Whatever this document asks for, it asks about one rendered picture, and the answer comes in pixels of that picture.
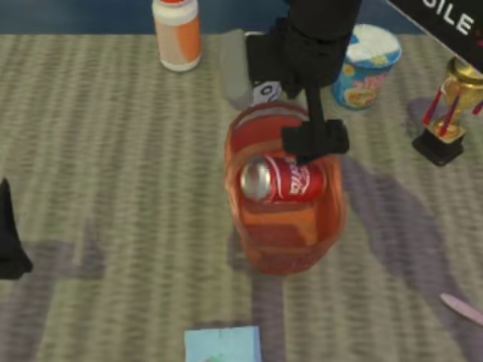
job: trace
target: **gold cup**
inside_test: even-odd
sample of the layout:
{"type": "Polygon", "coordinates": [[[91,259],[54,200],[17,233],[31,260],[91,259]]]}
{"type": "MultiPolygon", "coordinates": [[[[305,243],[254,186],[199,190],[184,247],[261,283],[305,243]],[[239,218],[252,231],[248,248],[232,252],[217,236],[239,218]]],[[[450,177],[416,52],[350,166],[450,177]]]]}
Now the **gold cup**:
{"type": "Polygon", "coordinates": [[[445,81],[432,108],[426,113],[423,123],[441,141],[452,143],[465,134],[459,122],[461,114],[468,109],[475,109],[482,101],[483,75],[455,57],[448,63],[445,81]],[[445,99],[448,110],[445,115],[432,121],[432,113],[441,95],[445,99]]]}

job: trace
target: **black banner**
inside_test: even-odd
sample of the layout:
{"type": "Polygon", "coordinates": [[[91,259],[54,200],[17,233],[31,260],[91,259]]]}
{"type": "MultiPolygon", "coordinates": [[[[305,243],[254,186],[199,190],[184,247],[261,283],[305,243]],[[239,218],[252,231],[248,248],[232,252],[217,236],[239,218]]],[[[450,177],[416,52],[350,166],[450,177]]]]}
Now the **black banner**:
{"type": "Polygon", "coordinates": [[[483,0],[387,0],[483,73],[483,0]]]}

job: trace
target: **orange container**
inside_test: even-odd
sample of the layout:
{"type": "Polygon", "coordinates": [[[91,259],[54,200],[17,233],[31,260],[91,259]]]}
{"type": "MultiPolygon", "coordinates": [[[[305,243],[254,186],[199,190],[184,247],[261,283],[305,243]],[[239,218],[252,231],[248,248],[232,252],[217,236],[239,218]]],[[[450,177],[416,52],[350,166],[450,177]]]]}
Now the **orange container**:
{"type": "Polygon", "coordinates": [[[305,109],[264,103],[242,112],[225,142],[225,189],[242,248],[264,274],[289,275],[314,266],[338,240],[346,220],[339,158],[314,161],[327,175],[327,187],[315,200],[300,204],[257,204],[243,196],[239,175],[256,155],[286,156],[281,128],[308,119],[305,109]]]}

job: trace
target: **blue square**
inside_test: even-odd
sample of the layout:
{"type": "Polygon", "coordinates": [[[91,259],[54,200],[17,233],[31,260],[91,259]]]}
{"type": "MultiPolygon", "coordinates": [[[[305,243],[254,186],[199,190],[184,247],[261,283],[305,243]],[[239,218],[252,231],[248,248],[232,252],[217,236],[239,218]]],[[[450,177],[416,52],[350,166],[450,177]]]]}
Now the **blue square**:
{"type": "Polygon", "coordinates": [[[188,330],[186,362],[262,362],[258,327],[188,330]]]}

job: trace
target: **trophy base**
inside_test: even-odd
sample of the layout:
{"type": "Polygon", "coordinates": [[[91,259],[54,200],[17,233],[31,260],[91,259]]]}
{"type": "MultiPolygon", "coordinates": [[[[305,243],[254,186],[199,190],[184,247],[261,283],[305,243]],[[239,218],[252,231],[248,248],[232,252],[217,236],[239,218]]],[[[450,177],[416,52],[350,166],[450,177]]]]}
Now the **trophy base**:
{"type": "Polygon", "coordinates": [[[433,164],[443,167],[463,153],[463,138],[464,133],[451,142],[445,142],[430,130],[425,129],[413,141],[413,147],[433,164]]]}

